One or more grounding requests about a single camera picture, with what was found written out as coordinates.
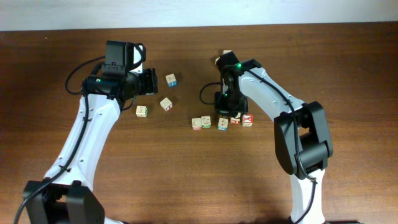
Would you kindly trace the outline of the block with car picture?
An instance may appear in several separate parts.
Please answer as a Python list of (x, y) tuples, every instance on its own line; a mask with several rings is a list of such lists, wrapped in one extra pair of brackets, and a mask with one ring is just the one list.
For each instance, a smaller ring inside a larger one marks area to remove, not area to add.
[(222, 131), (228, 130), (229, 120), (227, 118), (219, 118), (218, 120), (218, 129)]

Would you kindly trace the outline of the block with red X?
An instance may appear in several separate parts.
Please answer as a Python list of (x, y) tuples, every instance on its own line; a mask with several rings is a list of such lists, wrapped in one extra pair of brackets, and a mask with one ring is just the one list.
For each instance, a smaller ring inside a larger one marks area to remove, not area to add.
[(253, 120), (253, 115), (251, 114), (244, 114), (242, 116), (242, 126), (244, 127), (250, 127), (252, 126), (254, 120)]

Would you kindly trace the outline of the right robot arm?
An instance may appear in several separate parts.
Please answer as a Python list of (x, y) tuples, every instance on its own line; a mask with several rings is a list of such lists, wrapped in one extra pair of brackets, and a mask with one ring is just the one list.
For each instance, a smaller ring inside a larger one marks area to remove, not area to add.
[(292, 96), (254, 59), (241, 62), (229, 51), (215, 66), (221, 85), (215, 93), (217, 114), (243, 118), (252, 99), (274, 123), (275, 154), (292, 188), (289, 222), (324, 223), (322, 180), (333, 145), (323, 106)]

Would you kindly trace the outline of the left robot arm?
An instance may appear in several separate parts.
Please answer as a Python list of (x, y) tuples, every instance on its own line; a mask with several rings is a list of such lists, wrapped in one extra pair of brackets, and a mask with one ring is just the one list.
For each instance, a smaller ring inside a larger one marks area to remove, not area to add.
[(14, 217), (26, 210), (31, 223), (114, 223), (93, 193), (104, 144), (127, 101), (158, 92), (154, 68), (144, 68), (142, 43), (109, 40), (105, 55), (83, 79), (78, 114), (70, 134), (43, 180), (30, 180)]

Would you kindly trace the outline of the block with C red side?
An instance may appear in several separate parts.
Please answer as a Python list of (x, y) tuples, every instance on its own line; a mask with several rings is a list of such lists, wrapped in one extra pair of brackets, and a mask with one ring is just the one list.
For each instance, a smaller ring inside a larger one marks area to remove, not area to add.
[(201, 118), (192, 119), (192, 129), (194, 130), (202, 129)]

